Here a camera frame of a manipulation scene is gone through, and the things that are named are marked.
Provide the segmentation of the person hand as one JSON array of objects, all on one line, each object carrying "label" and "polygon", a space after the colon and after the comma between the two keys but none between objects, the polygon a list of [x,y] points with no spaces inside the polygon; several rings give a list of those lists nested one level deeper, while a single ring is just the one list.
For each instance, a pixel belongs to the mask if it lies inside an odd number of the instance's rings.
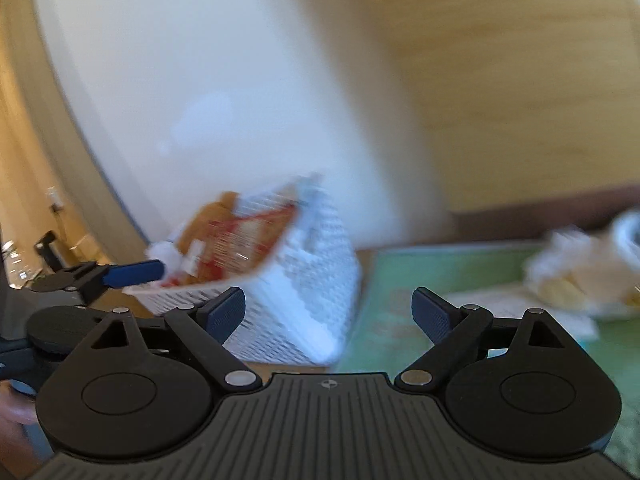
[{"label": "person hand", "polygon": [[40,459],[24,429],[36,422],[35,402],[17,392],[9,382],[2,382],[1,465],[14,478],[27,478],[40,465]]}]

